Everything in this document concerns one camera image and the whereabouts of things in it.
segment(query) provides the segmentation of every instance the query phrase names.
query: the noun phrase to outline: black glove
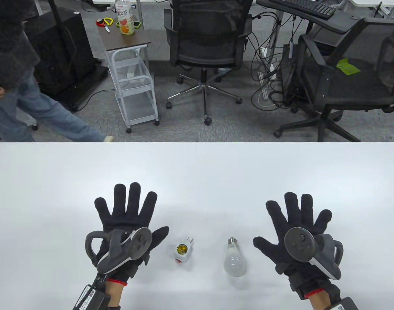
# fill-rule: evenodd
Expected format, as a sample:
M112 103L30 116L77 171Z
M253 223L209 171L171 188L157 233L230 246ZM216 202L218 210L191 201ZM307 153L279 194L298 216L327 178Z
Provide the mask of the black glove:
M329 210L321 211L316 222L313 223L313 200L311 195L302 195L300 209L297 196L292 192L285 194L285 202L287 220L277 202L268 201L266 203L267 211L276 229L278 244L271 244L262 237L256 237L253 239L253 245L276 264L278 274L284 273L289 276L292 290L296 291L301 299L305 299L305 295L330 285L329 279L318 267L293 259L286 250L284 238L289 229L293 227L305 228L313 236L322 234L332 218L332 213Z
M104 232L111 232L114 229L123 229L128 232L127 236L133 230L141 227L148 227L154 213L155 203L157 202L157 194L149 192L145 198L140 213L140 194L141 186L138 183L131 183L128 196L128 205L125 207L127 189L123 184L117 184L114 188L114 208L112 215L109 213L107 203L104 198L95 199L95 208L98 211L104 227ZM129 278L134 277L138 267L145 262L147 265L150 259L150 251L159 245L169 233L167 226L161 227L152 233L152 242L148 251L137 260L129 260L121 267L111 272L108 280L127 285ZM103 241L98 251L97 258L103 257L109 251L109 244Z

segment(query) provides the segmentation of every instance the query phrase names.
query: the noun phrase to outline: keyboard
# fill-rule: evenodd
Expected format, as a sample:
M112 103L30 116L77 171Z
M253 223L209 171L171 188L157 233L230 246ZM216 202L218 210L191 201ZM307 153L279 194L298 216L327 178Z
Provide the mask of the keyboard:
M328 20L335 13L334 7L313 0L271 0L284 6L297 9L309 15Z

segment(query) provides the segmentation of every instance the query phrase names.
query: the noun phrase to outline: light bulb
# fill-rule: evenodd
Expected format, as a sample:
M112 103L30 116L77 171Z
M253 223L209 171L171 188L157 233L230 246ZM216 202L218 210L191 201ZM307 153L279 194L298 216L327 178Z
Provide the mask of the light bulb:
M224 270L231 276L242 276L246 269L246 262L234 238L228 240L227 251L224 259Z

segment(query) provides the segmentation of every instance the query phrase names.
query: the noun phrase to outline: black mesh chair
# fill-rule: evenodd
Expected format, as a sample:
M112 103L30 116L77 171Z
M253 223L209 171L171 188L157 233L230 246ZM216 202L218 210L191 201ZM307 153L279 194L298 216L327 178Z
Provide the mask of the black mesh chair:
M234 98L237 104L242 103L239 96L209 85L221 73L208 79L207 69L241 67L245 40L252 32L251 5L252 0L173 0L172 10L164 10L170 63L201 68L200 81L180 74L179 84L185 78L196 86L167 98L167 109L172 108L171 99L200 90L204 100L204 123L208 126L212 122L206 109L208 89Z
M360 71L344 73L338 67L345 60ZM302 35L296 78L313 105L315 116L280 126L275 137L281 137L287 129L318 125L318 142L324 140L325 129L359 142L335 122L341 119L342 110L394 111L394 19L361 19L325 57L311 36Z

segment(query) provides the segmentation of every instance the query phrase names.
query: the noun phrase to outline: green paper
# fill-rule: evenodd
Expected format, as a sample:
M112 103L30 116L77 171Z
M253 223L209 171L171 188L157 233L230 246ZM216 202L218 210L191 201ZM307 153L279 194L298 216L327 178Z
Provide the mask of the green paper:
M351 75L351 74L355 74L358 72L361 72L361 70L359 70L358 68L356 68L354 65L351 65L348 62L348 58L344 58L342 60L339 60L339 62L337 63L336 67L342 71L343 73L345 73L346 75Z

